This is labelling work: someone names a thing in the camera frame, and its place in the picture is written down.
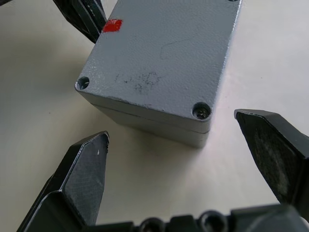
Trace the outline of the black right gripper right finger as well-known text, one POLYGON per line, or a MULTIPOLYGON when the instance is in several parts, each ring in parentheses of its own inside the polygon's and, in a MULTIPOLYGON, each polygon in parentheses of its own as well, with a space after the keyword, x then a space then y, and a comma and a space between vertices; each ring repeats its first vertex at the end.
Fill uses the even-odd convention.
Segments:
POLYGON ((309 138, 281 115, 237 109, 234 117, 261 175, 280 203, 309 217, 309 138))

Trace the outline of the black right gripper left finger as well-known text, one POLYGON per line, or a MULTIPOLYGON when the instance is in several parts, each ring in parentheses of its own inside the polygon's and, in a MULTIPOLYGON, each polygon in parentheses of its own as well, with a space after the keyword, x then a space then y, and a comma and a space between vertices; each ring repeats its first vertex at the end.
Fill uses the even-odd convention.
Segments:
POLYGON ((80 232, 94 226, 104 192, 109 135, 71 145, 18 228, 20 232, 80 232))

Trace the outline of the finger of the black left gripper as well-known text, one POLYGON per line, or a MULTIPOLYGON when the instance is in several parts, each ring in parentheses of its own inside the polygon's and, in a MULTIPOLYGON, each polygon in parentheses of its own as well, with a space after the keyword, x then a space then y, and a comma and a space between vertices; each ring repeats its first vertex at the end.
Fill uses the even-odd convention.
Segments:
POLYGON ((96 43, 107 18, 99 0, 54 0, 65 19, 96 43))

